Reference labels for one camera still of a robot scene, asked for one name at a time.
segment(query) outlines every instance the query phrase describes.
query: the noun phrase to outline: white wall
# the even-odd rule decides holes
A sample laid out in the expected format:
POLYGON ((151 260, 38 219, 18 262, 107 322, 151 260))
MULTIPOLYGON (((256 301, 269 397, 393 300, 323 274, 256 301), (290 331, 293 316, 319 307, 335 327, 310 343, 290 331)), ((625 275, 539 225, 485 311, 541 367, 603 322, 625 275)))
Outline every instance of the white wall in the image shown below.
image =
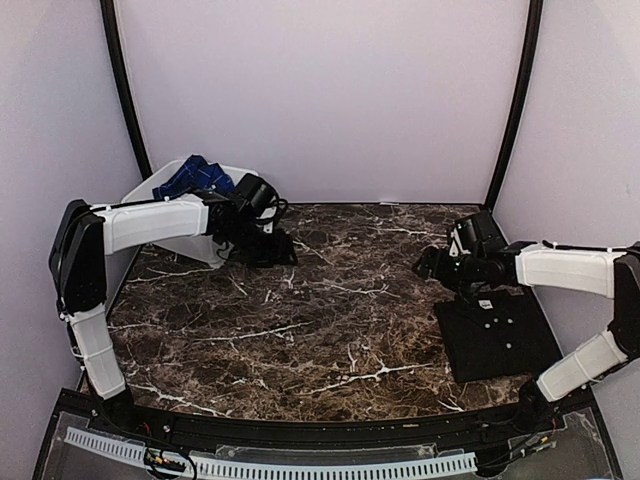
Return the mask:
MULTIPOLYGON (((66 204, 117 201, 138 181, 100 4, 0 6, 0 477, 31 478, 78 365, 57 319, 47 256, 66 204)), ((109 264, 110 286, 130 256, 109 264)))
POLYGON ((118 4, 154 168, 202 153, 293 201, 484 201, 528 1, 118 4))
MULTIPOLYGON (((545 2, 533 77, 496 217, 510 240, 640 240, 640 3, 545 2)), ((538 289, 565 352, 612 302, 538 289)), ((625 478, 640 478, 640 362, 597 386, 625 478)))

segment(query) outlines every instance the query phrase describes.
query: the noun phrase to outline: white plastic cover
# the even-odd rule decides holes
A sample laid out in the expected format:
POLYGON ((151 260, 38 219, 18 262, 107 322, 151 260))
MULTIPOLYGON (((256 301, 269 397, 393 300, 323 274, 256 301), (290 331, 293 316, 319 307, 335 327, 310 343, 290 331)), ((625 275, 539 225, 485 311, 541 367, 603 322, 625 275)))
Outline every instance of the white plastic cover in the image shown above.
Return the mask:
POLYGON ((207 229, 208 208, 195 195, 96 212, 105 219, 104 254, 174 237, 191 237, 207 229))
POLYGON ((613 334, 606 330, 540 375, 538 388, 549 402, 555 402, 626 360, 613 334))
POLYGON ((104 304, 86 312, 67 315, 65 320, 71 325, 84 366, 97 394, 106 400, 122 392, 125 381, 107 330, 104 304))
MULTIPOLYGON (((148 468, 143 463, 144 445, 130 440, 110 438, 102 432, 91 432, 69 427, 65 443, 74 445, 113 461, 126 463, 140 468, 148 468)), ((423 480, 427 478, 445 478, 476 472, 475 453, 459 453, 438 458, 425 458, 413 461, 375 463, 365 465, 281 465, 219 460, 191 452, 190 457, 196 465, 199 479, 211 480, 423 480)), ((164 457, 182 464, 184 459, 173 452, 165 452, 164 457)), ((175 475, 175 472, 159 468, 163 473, 175 475)), ((191 478, 192 468, 186 465, 182 478, 191 478)))
POLYGON ((554 250, 531 245, 516 256, 518 283, 568 288, 613 298, 613 261, 622 252, 554 250))
MULTIPOLYGON (((123 199, 124 202, 134 202, 138 200, 148 200, 153 198, 152 189, 154 187, 158 187, 169 180, 174 173, 178 171, 178 169, 182 166, 186 158, 181 158, 178 160, 173 160, 155 172, 151 177, 146 179, 140 185, 138 185, 135 189, 133 189, 129 194, 127 194, 123 199)), ((242 177, 247 173, 252 173, 254 175, 258 175, 258 172, 255 170, 248 170, 245 168, 238 167, 230 167, 228 165, 220 165, 222 169, 228 174, 233 182, 237 184, 242 177)), ((270 209, 268 212, 265 212, 264 216, 273 215, 273 211, 270 209)), ((271 226, 265 228, 266 231, 269 231, 271 226)), ((159 242, 153 242, 155 245, 170 250, 172 252, 179 253, 180 255, 184 255, 185 257, 193 258, 194 260, 199 260, 201 262, 209 264, 212 269, 220 268, 224 264, 222 256, 225 256, 226 250, 224 250, 222 245, 218 245, 211 237, 204 236, 196 236, 196 237, 180 237, 180 238, 170 238, 168 240, 162 240, 159 242)))

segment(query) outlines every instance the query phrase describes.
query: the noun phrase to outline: blue object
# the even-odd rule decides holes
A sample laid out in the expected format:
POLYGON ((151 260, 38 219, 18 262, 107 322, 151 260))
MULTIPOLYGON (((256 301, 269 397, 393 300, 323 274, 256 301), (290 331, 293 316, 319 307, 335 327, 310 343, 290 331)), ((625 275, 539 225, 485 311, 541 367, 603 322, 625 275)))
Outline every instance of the blue object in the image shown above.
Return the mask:
POLYGON ((169 180, 153 189, 153 198, 173 199, 196 188, 213 188, 216 192, 228 193, 235 185, 220 165, 207 163, 200 155, 191 155, 169 180))

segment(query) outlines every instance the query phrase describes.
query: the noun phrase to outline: white plastic bin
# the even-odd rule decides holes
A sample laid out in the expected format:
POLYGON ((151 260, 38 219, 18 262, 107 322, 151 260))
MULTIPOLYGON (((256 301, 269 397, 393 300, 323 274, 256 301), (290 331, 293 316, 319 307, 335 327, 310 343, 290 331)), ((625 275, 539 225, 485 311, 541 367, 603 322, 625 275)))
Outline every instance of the white plastic bin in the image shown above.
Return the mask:
MULTIPOLYGON (((137 200, 150 200, 153 198, 152 190, 169 180, 174 173, 182 166, 186 161, 186 158, 174 160, 168 163, 156 173, 147 178, 144 182, 133 189, 127 194, 122 202, 135 202, 137 200)), ((254 170, 247 170, 244 168, 228 167, 226 165, 220 165, 222 169, 227 173, 233 183, 237 184, 246 173, 252 173, 258 175, 258 172, 254 170)), ((154 245, 165 248, 172 252, 179 253, 185 257, 193 258, 201 262, 209 264, 211 268, 220 268, 224 264, 224 259, 218 255, 220 252, 223 256, 226 251, 221 245, 218 245, 211 237, 198 236, 198 237, 179 237, 171 238, 169 240, 163 240, 156 242, 154 245)))

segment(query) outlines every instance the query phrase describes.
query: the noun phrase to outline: brown marble countertop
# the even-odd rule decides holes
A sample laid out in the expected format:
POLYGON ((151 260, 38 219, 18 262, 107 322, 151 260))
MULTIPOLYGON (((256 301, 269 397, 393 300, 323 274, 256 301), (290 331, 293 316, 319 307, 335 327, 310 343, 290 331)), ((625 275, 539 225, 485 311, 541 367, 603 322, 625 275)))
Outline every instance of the brown marble countertop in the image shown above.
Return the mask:
POLYGON ((525 377, 456 384, 411 272, 473 206, 295 205, 299 266, 219 270, 145 247, 109 319, 136 402, 290 421, 383 420, 513 402, 525 377))

